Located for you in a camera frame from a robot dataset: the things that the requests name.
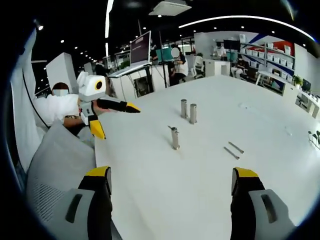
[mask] white shirt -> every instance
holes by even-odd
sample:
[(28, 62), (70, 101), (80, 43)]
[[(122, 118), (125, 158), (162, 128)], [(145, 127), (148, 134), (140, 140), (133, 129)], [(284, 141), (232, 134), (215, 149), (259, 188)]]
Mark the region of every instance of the white shirt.
[[(49, 95), (47, 98), (40, 97), (33, 101), (36, 111), (43, 121), (51, 126), (55, 120), (64, 121), (65, 116), (79, 116), (77, 94), (67, 94), (65, 96)], [(43, 127), (42, 121), (34, 113), (36, 125)]]
[(183, 61), (184, 64), (178, 64), (176, 67), (175, 67), (175, 71), (177, 73), (181, 73), (185, 76), (188, 76), (188, 73), (189, 73), (189, 67), (188, 67), (188, 61), (186, 59), (186, 57), (184, 55), (181, 55), (180, 56), (180, 59), (178, 59), (178, 61)]
[(227, 51), (223, 46), (215, 47), (214, 51), (216, 52), (217, 56), (219, 56), (219, 57), (222, 57), (223, 55), (227, 54)]
[(244, 71), (241, 68), (237, 68), (235, 66), (231, 68), (231, 72), (232, 72), (232, 76), (237, 79), (241, 79), (240, 74), (244, 73)]

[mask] metal peg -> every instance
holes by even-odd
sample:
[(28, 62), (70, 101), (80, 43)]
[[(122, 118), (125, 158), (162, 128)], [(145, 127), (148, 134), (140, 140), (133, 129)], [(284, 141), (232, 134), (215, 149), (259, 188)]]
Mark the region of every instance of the metal peg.
[(180, 148), (179, 146), (179, 140), (178, 140), (178, 129), (176, 127), (170, 127), (168, 126), (170, 129), (171, 129), (171, 135), (172, 135), (172, 147), (174, 150), (177, 150)]
[(223, 147), (228, 153), (230, 153), (235, 159), (239, 160), (240, 157), (238, 157), (237, 155), (235, 155), (232, 151), (230, 151), (228, 148), (226, 148), (225, 146)]
[(188, 110), (187, 110), (187, 100), (181, 99), (181, 117), (186, 119), (188, 117)]
[(197, 104), (190, 104), (190, 123), (197, 123)]
[(236, 145), (234, 145), (232, 142), (229, 141), (229, 144), (234, 147), (235, 149), (237, 149), (240, 153), (244, 153), (245, 151), (241, 150), (239, 147), (237, 147)]

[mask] yellow robot part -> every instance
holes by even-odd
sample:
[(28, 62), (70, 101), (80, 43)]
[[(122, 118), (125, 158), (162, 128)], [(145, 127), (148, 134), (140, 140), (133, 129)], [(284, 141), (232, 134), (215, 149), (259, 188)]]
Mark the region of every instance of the yellow robot part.
[(133, 112), (133, 113), (135, 113), (135, 112), (140, 113), (140, 112), (141, 112), (140, 108), (138, 108), (137, 106), (135, 106), (132, 102), (127, 102), (127, 103), (126, 103), (126, 107), (127, 107), (127, 108), (132, 108), (132, 109), (130, 109), (130, 110), (127, 110), (127, 112)]
[(92, 177), (104, 177), (106, 175), (106, 171), (109, 169), (109, 166), (101, 166), (96, 167), (86, 173), (86, 176)]
[(89, 122), (89, 124), (90, 124), (90, 131), (93, 135), (97, 136), (100, 139), (106, 139), (105, 132), (99, 120), (92, 120)]
[(245, 168), (241, 168), (241, 167), (235, 167), (234, 168), (237, 173), (239, 178), (258, 178), (258, 174), (256, 174), (254, 171), (250, 170), (250, 169), (245, 169)]

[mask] potted plant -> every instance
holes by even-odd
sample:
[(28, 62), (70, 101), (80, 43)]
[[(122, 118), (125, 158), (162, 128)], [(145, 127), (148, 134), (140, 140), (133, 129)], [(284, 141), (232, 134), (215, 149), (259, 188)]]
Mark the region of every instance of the potted plant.
[(318, 149), (320, 149), (319, 148), (320, 147), (320, 131), (316, 131), (316, 133), (314, 134), (312, 134), (311, 131), (308, 131), (308, 133), (309, 133), (309, 141), (313, 143)]
[(304, 84), (304, 80), (302, 79), (302, 77), (300, 77), (298, 75), (294, 75), (292, 81), (297, 89), (299, 89), (300, 86), (302, 86)]
[(129, 67), (130, 66), (130, 61), (129, 60), (126, 60), (126, 61), (124, 61), (124, 62), (122, 62), (121, 63), (121, 65), (120, 65), (120, 69), (124, 69), (124, 68), (126, 68), (126, 67)]

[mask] light strip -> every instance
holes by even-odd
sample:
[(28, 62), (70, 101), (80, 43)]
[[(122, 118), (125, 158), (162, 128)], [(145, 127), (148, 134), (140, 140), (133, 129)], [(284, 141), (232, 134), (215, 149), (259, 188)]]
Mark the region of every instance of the light strip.
[(302, 31), (301, 29), (295, 27), (295, 26), (292, 26), (288, 23), (285, 23), (283, 21), (279, 21), (279, 20), (275, 20), (275, 19), (271, 19), (271, 18), (268, 18), (268, 17), (263, 17), (263, 16), (247, 16), (247, 15), (232, 15), (232, 16), (217, 16), (217, 17), (211, 17), (211, 18), (207, 18), (207, 19), (202, 19), (202, 20), (198, 20), (198, 21), (193, 21), (193, 22), (190, 22), (190, 23), (187, 23), (187, 24), (184, 24), (184, 25), (181, 25), (179, 26), (180, 29), (184, 28), (184, 27), (187, 27), (187, 26), (190, 26), (190, 25), (193, 25), (193, 24), (198, 24), (198, 23), (203, 23), (203, 22), (207, 22), (207, 21), (211, 21), (211, 20), (219, 20), (219, 19), (260, 19), (260, 20), (266, 20), (266, 21), (270, 21), (270, 22), (274, 22), (274, 23), (277, 23), (277, 24), (281, 24), (281, 25), (284, 25), (284, 26), (287, 26), (289, 28), (292, 28), (304, 35), (306, 35), (308, 38), (310, 38), (311, 40), (317, 42), (310, 34), (306, 33), (305, 31)]
[(47, 60), (33, 60), (31, 61), (32, 64), (37, 64), (37, 63), (46, 63), (48, 62)]
[[(107, 39), (109, 37), (109, 25), (110, 25), (110, 21), (109, 21), (109, 14), (112, 10), (112, 7), (114, 5), (114, 0), (108, 0), (108, 3), (106, 5), (106, 13), (105, 13), (105, 32), (104, 32), (104, 37)], [(108, 50), (108, 44), (105, 44), (105, 55), (108, 56), (109, 54), (109, 50)]]

